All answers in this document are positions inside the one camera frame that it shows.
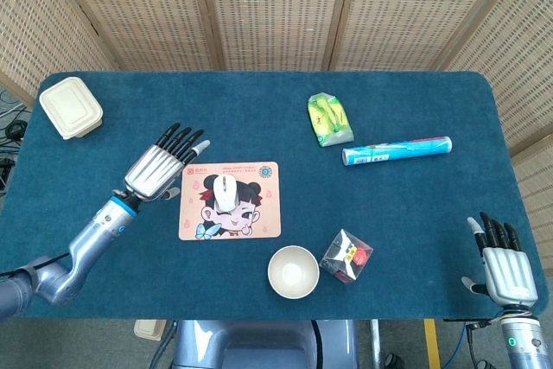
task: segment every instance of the blue table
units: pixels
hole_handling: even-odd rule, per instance
[[[104,123],[64,141],[37,105],[0,217],[0,270],[67,249],[122,188],[132,163],[174,121],[203,128],[198,162],[275,161],[282,235],[180,241],[179,201],[143,205],[68,306],[35,299],[28,315],[179,319],[486,318],[497,309],[461,276],[484,280],[466,224],[485,210],[519,230],[540,296],[548,295],[490,86],[477,73],[57,73],[81,77]],[[344,167],[321,149],[307,99],[336,95],[356,137],[348,146],[449,135],[449,155]],[[284,245],[320,258],[341,228],[373,246],[360,280],[325,272],[315,292],[285,300],[266,266]]]

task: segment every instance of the computer mouse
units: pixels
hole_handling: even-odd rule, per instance
[[[213,194],[221,212],[231,212],[238,205],[236,178],[219,175],[213,182]]]

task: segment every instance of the cartoon mouse pad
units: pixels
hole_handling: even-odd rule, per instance
[[[219,175],[236,179],[238,204],[221,212],[213,192]],[[189,165],[182,175],[179,238],[275,238],[280,235],[280,192],[275,162]]]

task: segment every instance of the yellow floor line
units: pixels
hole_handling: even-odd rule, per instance
[[[426,350],[429,354],[429,369],[440,369],[440,353],[438,352],[434,320],[424,319],[424,336],[426,337]]]

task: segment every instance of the robotic hand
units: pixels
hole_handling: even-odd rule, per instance
[[[176,123],[169,127],[130,168],[124,178],[125,190],[113,191],[110,200],[71,242],[68,254],[37,258],[28,265],[0,275],[8,277],[0,282],[0,321],[24,313],[34,293],[56,306],[77,295],[90,269],[137,216],[140,203],[159,198],[185,166],[209,146],[209,141],[205,140],[192,147],[203,130],[197,130],[181,143],[192,130],[190,127],[171,139],[180,126]],[[71,270],[58,263],[66,255],[71,255]]]
[[[461,281],[471,292],[489,296],[503,309],[502,316],[490,322],[501,321],[513,369],[550,369],[542,329],[530,312],[537,300],[537,291],[517,232],[512,225],[502,226],[486,213],[480,213],[480,217],[486,232],[475,219],[467,221],[480,250],[486,284],[474,283],[468,277]]]

